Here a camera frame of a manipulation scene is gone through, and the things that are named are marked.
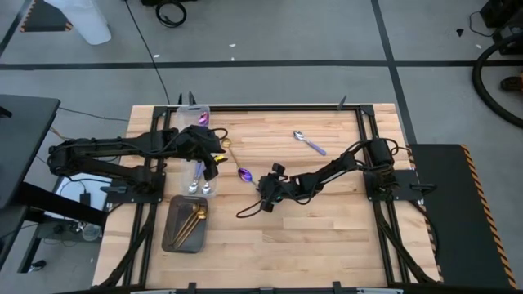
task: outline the black panel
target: black panel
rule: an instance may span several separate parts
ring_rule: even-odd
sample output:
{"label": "black panel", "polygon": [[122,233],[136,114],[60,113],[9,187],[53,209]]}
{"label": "black panel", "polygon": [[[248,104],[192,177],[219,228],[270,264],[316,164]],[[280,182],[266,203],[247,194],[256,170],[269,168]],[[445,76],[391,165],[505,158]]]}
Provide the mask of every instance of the black panel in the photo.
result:
{"label": "black panel", "polygon": [[12,116],[0,118],[0,208],[15,195],[55,117],[57,99],[0,95]]}
{"label": "black panel", "polygon": [[511,288],[460,145],[412,145],[419,180],[436,184],[425,206],[438,233],[445,285]]}
{"label": "black panel", "polygon": [[64,32],[66,24],[62,11],[44,0],[35,0],[22,28],[25,32]]}

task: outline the orange black warning stripe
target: orange black warning stripe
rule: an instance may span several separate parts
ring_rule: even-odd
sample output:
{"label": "orange black warning stripe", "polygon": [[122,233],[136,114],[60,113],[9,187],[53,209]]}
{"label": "orange black warning stripe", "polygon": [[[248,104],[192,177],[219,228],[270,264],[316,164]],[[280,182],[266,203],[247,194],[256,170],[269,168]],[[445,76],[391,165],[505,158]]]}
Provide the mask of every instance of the orange black warning stripe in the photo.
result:
{"label": "orange black warning stripe", "polygon": [[[410,147],[406,146],[407,149],[409,150],[409,161],[410,161],[410,166],[414,169],[414,171],[416,172],[416,176],[418,175],[418,171],[416,171],[416,163],[414,162],[414,157],[412,155],[412,150],[410,149]],[[427,213],[427,209],[425,208],[424,205],[420,205],[420,208],[422,208],[422,210]],[[428,219],[426,217],[424,217],[425,219],[425,225],[427,226],[427,232],[428,232],[428,238],[429,240],[431,241],[431,247],[432,247],[432,253],[434,254],[434,256],[436,256],[436,243],[435,243],[435,240],[434,240],[434,234],[432,233],[432,228],[431,228],[431,224],[430,222],[428,221]],[[440,265],[438,265],[438,261],[436,261],[436,267],[438,269],[438,274],[440,275],[440,282],[444,282],[443,280],[443,275],[441,274],[441,267]]]}
{"label": "orange black warning stripe", "polygon": [[31,6],[29,6],[29,9],[27,11],[27,15],[25,16],[24,18],[24,22],[22,23],[22,25],[20,26],[20,31],[23,33],[25,32],[25,23],[27,22],[27,19],[29,18],[29,16],[31,15],[31,12],[33,12],[33,7],[34,7],[34,4],[36,3],[36,1],[33,1],[31,3]]}
{"label": "orange black warning stripe", "polygon": [[483,211],[485,212],[485,217],[490,225],[490,231],[492,232],[492,237],[494,241],[496,242],[499,258],[501,259],[501,262],[503,263],[503,267],[505,268],[505,273],[508,277],[508,283],[514,288],[517,289],[516,285],[516,279],[514,278],[514,274],[512,273],[512,270],[510,268],[510,265],[508,263],[507,253],[505,253],[505,249],[503,249],[503,244],[501,242],[501,238],[499,237],[498,229],[496,229],[496,224],[494,223],[494,218],[492,217],[492,213],[490,212],[489,204],[487,203],[487,199],[485,197],[485,194],[483,192],[483,188],[481,187],[480,179],[476,172],[476,166],[474,165],[474,162],[472,161],[471,153],[468,150],[468,147],[466,145],[461,145],[463,148],[463,152],[465,153],[465,157],[467,158],[468,166],[471,169],[472,179],[474,179],[474,182],[476,184],[477,188],[477,194],[480,196],[481,204],[483,204]]}
{"label": "orange black warning stripe", "polygon": [[[27,15],[25,15],[24,22],[20,26],[20,31],[22,33],[25,32],[25,24],[27,23],[27,20],[31,16],[31,12],[33,12],[33,8],[34,8],[34,5],[36,4],[36,1],[37,0],[33,0],[33,2],[31,3],[31,6],[29,7],[29,9],[27,11]],[[71,22],[67,20],[67,22],[65,23],[65,31],[70,31],[71,29],[73,29],[73,24],[71,24]]]}

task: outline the utensil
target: utensil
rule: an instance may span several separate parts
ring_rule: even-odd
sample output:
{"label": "utensil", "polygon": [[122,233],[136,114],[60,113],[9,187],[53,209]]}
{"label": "utensil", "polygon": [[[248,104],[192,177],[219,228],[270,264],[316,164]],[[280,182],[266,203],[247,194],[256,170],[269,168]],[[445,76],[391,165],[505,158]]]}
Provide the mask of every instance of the utensil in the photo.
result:
{"label": "utensil", "polygon": [[201,220],[205,220],[206,218],[207,218],[207,216],[205,214],[205,210],[203,208],[200,208],[198,210],[198,212],[196,213],[196,218],[194,218],[192,223],[190,223],[190,225],[188,227],[189,229],[187,229],[186,232],[184,233],[184,235],[182,235],[180,237],[180,240],[175,243],[174,247],[176,249],[178,249],[183,244],[183,242],[185,242],[187,240],[187,237],[189,237],[190,234],[194,231],[194,229],[196,228],[196,225],[198,225],[198,223]]}
{"label": "utensil", "polygon": [[196,171],[194,172],[193,183],[189,186],[189,194],[194,194],[198,190],[199,178],[203,174],[203,163],[196,163]]}
{"label": "utensil", "polygon": [[196,216],[196,213],[199,211],[199,204],[195,203],[192,206],[193,212],[187,217],[186,222],[183,223],[180,230],[178,231],[178,234],[172,239],[171,245],[173,245],[177,239],[187,230],[187,225],[192,222],[194,217]]}
{"label": "utensil", "polygon": [[309,140],[307,140],[305,138],[305,135],[303,135],[302,132],[300,131],[294,131],[294,138],[300,140],[300,141],[304,141],[305,143],[307,143],[310,147],[312,147],[312,149],[318,151],[321,155],[327,155],[327,152],[325,152],[325,150],[321,149],[318,145],[310,142]]}
{"label": "utensil", "polygon": [[203,185],[202,193],[205,195],[211,193],[211,185],[209,184],[209,182],[205,182],[205,185]]}
{"label": "utensil", "polygon": [[232,155],[232,158],[235,160],[236,166],[238,167],[237,172],[238,172],[239,178],[244,182],[253,183],[253,185],[256,187],[256,183],[253,181],[253,174],[247,168],[243,168],[239,165],[238,159],[236,159],[236,157],[235,157],[235,153],[232,152],[232,149],[230,148],[231,145],[232,145],[232,141],[229,138],[225,138],[221,142],[221,146],[229,149],[230,155]]}
{"label": "utensil", "polygon": [[[210,120],[211,119],[210,119],[210,116],[209,116],[209,112],[203,111],[202,114],[200,114],[200,116],[199,116],[198,123],[202,127],[208,127]],[[208,182],[205,182],[205,185],[203,185],[202,193],[204,193],[204,194],[211,193],[211,185]]]}

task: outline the gray tray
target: gray tray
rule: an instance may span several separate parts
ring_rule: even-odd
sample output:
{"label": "gray tray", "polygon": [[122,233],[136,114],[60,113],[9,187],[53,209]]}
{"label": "gray tray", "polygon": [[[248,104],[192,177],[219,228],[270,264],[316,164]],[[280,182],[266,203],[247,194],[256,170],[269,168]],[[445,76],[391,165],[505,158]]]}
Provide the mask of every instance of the gray tray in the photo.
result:
{"label": "gray tray", "polygon": [[[193,204],[199,204],[207,212],[207,218],[201,220],[185,242],[178,249],[175,249],[172,240],[178,234],[187,218],[192,214]],[[177,195],[171,198],[169,212],[167,214],[167,224],[163,232],[162,249],[166,252],[197,253],[203,248],[205,243],[205,230],[209,218],[208,203],[206,198]]]}

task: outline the spoon handle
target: spoon handle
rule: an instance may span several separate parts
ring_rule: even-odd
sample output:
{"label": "spoon handle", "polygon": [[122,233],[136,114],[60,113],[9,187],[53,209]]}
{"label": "spoon handle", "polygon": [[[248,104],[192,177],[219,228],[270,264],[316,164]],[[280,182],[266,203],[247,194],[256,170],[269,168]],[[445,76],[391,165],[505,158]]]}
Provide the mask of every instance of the spoon handle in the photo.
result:
{"label": "spoon handle", "polygon": [[306,143],[312,147],[314,150],[318,151],[321,155],[327,155],[327,152],[325,152],[325,150],[321,149],[318,145],[310,142],[309,140],[306,140]]}

